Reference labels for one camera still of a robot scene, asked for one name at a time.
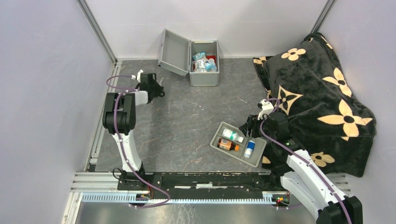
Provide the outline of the white gauze packet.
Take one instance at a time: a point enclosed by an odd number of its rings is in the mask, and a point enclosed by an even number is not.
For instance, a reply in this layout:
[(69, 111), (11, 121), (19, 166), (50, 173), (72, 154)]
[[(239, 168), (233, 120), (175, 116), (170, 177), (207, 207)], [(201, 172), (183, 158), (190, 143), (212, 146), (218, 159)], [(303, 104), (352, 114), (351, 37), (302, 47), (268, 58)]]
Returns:
[(217, 71), (217, 66), (216, 66), (215, 60), (213, 58), (208, 59), (205, 67), (208, 72), (216, 72)]

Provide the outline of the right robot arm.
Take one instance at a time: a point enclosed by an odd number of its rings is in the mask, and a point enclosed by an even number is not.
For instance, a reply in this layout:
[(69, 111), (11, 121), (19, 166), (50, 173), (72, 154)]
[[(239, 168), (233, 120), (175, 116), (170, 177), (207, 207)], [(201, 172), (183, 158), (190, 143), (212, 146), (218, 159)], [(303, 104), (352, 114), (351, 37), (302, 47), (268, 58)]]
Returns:
[(271, 187), (293, 194), (316, 223), (363, 223), (360, 200), (347, 196), (320, 170), (304, 145), (291, 134), (285, 114), (272, 112), (263, 119), (249, 115), (239, 130), (246, 137), (262, 136), (269, 140), (270, 155), (275, 157), (270, 173)]

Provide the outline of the blue cotton ball bag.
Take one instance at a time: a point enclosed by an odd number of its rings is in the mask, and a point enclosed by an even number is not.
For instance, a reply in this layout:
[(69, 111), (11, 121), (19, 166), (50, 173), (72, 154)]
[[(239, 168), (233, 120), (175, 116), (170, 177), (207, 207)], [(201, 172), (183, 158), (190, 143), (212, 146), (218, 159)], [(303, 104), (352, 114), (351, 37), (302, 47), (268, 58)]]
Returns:
[(205, 52), (198, 52), (192, 56), (193, 61), (197, 60), (205, 60), (206, 59), (206, 53)]

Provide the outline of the red first aid pouch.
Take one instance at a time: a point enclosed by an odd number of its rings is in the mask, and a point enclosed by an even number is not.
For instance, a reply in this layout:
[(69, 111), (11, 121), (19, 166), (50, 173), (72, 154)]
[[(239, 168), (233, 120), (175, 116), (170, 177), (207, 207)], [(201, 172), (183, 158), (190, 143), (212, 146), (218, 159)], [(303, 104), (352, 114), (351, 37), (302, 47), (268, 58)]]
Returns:
[(216, 62), (216, 56), (215, 55), (207, 55), (206, 58), (208, 59), (209, 62), (212, 62), (212, 63)]

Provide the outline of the grey divider tray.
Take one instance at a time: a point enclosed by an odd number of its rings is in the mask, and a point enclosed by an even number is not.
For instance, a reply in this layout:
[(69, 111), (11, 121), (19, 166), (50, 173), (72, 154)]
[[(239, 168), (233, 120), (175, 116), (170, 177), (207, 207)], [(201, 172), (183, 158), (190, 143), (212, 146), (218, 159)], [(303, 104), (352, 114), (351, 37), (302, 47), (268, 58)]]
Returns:
[[(244, 137), (244, 141), (242, 143), (230, 140), (226, 137), (224, 137), (222, 135), (222, 132), (225, 128), (229, 128), (233, 131), (236, 131), (240, 136)], [(217, 148), (217, 143), (218, 140), (222, 138), (222, 139), (226, 139), (226, 140), (230, 140), (232, 142), (234, 142), (235, 144), (239, 145), (239, 151), (227, 151), (227, 150), (223, 150), (223, 149), (219, 149)], [(253, 153), (251, 154), (250, 158), (247, 159), (244, 157), (244, 152), (247, 146), (247, 143), (253, 139), (255, 141), (255, 148), (253, 150)], [(265, 139), (263, 138), (251, 138), (251, 137), (246, 137), (243, 135), (243, 133), (235, 126), (230, 125), (226, 122), (221, 122), (219, 127), (217, 128), (215, 135), (213, 136), (212, 140), (210, 141), (210, 146), (237, 159), (242, 161), (245, 164), (248, 164), (252, 167), (258, 167), (259, 165), (261, 165), (262, 163), (262, 153), (264, 152), (265, 146), (266, 146), (267, 142)]]

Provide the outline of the brown glass bottle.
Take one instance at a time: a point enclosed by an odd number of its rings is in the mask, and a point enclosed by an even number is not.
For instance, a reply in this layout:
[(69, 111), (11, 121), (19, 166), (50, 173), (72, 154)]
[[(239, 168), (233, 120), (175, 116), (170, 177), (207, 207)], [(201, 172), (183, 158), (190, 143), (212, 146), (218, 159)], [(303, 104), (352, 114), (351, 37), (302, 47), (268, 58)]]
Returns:
[(226, 139), (220, 138), (217, 143), (217, 148), (227, 151), (239, 151), (239, 145)]

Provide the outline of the grey metal case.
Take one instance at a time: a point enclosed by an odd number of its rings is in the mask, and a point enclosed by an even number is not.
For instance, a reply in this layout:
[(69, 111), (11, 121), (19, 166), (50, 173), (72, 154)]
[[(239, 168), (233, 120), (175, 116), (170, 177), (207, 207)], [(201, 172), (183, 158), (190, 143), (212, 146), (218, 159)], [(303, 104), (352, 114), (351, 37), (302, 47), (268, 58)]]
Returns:
[[(216, 72), (193, 72), (192, 56), (198, 52), (216, 56)], [(219, 85), (219, 44), (216, 39), (190, 40), (168, 29), (162, 33), (158, 66), (180, 76), (189, 75), (191, 86)]]

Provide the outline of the blue white small box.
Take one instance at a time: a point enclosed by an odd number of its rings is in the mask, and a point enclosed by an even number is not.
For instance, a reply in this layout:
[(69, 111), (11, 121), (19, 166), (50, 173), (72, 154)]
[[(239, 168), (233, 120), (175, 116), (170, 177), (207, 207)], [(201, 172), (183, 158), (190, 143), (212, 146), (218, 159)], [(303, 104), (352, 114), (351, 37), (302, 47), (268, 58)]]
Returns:
[(246, 146), (245, 152), (244, 152), (244, 157), (249, 159), (251, 154), (253, 153), (253, 150), (255, 148), (255, 141), (251, 139)]

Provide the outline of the white green-label bottle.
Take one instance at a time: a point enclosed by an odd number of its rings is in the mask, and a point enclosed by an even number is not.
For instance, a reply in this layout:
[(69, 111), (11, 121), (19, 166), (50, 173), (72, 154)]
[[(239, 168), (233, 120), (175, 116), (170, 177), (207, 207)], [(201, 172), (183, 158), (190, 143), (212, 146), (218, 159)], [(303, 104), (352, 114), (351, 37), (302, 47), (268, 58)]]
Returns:
[(225, 128), (222, 132), (222, 135), (230, 140), (242, 143), (244, 141), (244, 137), (240, 136), (236, 131), (233, 131), (229, 128)]

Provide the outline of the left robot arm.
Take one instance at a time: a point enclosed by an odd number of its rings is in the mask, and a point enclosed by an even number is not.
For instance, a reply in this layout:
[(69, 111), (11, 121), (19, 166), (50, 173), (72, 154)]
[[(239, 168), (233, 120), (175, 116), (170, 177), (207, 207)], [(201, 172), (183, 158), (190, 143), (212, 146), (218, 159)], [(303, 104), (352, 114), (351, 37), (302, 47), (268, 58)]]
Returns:
[(119, 180), (129, 181), (131, 187), (141, 190), (146, 186), (147, 178), (134, 139), (136, 108), (151, 103), (157, 97), (164, 97), (165, 92), (155, 73), (140, 70), (130, 78), (137, 81), (135, 87), (116, 87), (110, 84), (112, 77), (107, 79), (106, 84), (118, 92), (106, 95), (102, 124), (112, 135), (119, 149), (122, 161)]

